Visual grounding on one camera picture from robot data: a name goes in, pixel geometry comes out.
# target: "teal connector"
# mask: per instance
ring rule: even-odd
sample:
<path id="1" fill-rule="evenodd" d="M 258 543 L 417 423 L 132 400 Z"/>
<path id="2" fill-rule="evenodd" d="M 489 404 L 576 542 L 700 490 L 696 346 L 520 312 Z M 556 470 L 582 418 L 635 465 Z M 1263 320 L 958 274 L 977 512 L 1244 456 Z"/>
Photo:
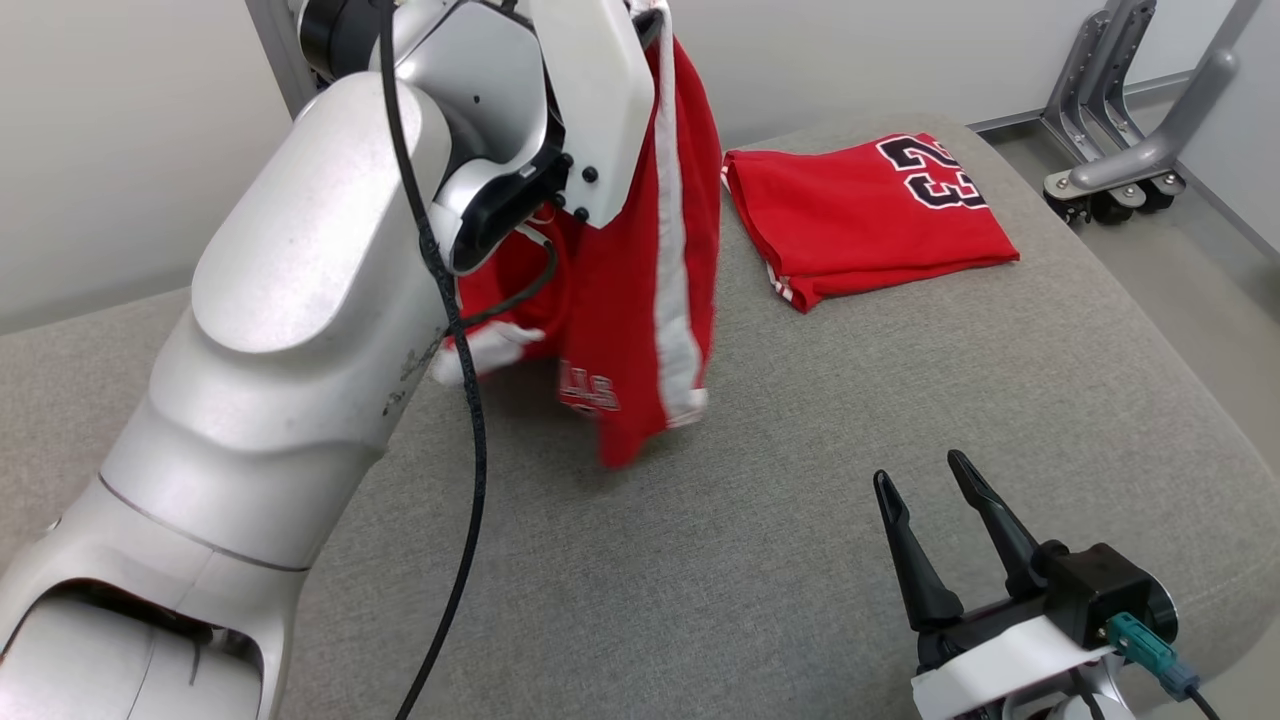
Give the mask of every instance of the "teal connector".
<path id="1" fill-rule="evenodd" d="M 1199 687 L 1199 675 L 1178 661 L 1178 651 L 1128 612 L 1107 620 L 1107 642 L 1125 660 L 1146 667 L 1178 702 L 1187 700 L 1187 691 Z"/>

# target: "white side stripe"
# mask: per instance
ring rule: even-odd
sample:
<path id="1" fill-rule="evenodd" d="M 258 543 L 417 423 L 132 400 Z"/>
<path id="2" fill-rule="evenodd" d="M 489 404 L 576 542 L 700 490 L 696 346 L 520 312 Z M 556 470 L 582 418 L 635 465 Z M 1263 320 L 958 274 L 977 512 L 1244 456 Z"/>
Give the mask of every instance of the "white side stripe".
<path id="1" fill-rule="evenodd" d="M 658 111 L 654 151 L 658 164 L 658 277 L 653 304 L 658 347 L 658 396 L 667 427 L 687 425 L 707 406 L 707 393 L 695 392 L 701 348 L 689 318 L 689 270 L 685 266 L 685 188 L 676 136 L 676 45 L 667 0 L 635 0 L 631 14 L 662 13 L 658 60 Z"/>

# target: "gray fabric surface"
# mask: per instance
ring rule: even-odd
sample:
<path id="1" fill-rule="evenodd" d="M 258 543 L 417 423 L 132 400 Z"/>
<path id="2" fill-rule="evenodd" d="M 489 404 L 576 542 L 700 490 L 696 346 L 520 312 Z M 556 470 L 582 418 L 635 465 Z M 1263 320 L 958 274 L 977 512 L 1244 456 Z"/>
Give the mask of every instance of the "gray fabric surface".
<path id="1" fill-rule="evenodd" d="M 1106 541 L 1181 610 L 1208 675 L 1276 614 L 1280 489 L 1083 245 L 977 136 L 928 131 L 1021 250 L 1012 266 L 829 300 L 773 295 L 726 209 L 705 421 L 605 473 L 549 366 L 488 382 L 489 506 L 417 717 L 914 717 L 914 637 L 870 486 L 886 468 L 970 606 L 1000 564 L 946 468 L 965 450 L 1042 539 Z M 0 338 L 0 565 L 92 477 L 183 293 Z M 471 496 L 462 395 L 424 384 L 303 593 L 287 719 L 389 717 L 452 582 Z M 1135 679 L 1148 706 L 1153 683 Z"/>

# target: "folded red jersey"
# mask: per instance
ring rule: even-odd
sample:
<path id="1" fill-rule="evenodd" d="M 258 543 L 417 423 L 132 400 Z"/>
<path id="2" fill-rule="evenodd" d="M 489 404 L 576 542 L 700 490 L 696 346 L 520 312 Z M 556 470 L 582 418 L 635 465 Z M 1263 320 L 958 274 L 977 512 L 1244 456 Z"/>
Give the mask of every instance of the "folded red jersey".
<path id="1" fill-rule="evenodd" d="M 547 209 L 458 282 L 466 313 L 492 307 L 539 275 L 539 245 L 556 247 L 552 282 L 467 338 L 480 373 L 558 357 L 559 400 L 594 419 L 611 468 L 635 460 L 649 437 L 701 418 L 712 352 L 721 145 L 666 0 L 631 3 L 632 13 L 649 9 L 664 14 L 648 53 L 657 101 L 622 211 L 596 229 Z M 461 382 L 452 342 L 431 374 Z"/>
<path id="2" fill-rule="evenodd" d="M 1019 259 L 960 163 L 928 135 L 828 155 L 733 151 L 722 179 L 774 290 L 801 313 Z"/>

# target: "caster wheel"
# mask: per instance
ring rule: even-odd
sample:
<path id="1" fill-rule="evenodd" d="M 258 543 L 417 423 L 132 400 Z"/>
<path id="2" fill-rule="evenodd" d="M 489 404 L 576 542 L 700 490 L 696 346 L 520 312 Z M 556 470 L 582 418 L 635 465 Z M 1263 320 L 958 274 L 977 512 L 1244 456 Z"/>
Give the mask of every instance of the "caster wheel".
<path id="1" fill-rule="evenodd" d="M 1133 217 L 1133 208 L 1125 208 L 1111 197 L 1110 192 L 1100 192 L 1089 197 L 1089 211 L 1093 219 L 1103 225 L 1119 225 Z"/>
<path id="2" fill-rule="evenodd" d="M 1138 187 L 1147 193 L 1147 201 L 1142 204 L 1142 208 L 1138 208 L 1139 213 L 1158 213 L 1160 210 L 1167 210 L 1174 204 L 1174 196 L 1160 192 L 1156 183 L 1149 179 L 1139 181 Z"/>
<path id="3" fill-rule="evenodd" d="M 1059 200 L 1046 191 L 1044 202 L 1048 204 L 1050 210 L 1057 213 L 1057 217 L 1069 225 L 1080 218 L 1085 220 L 1089 218 L 1088 206 L 1084 200 Z"/>

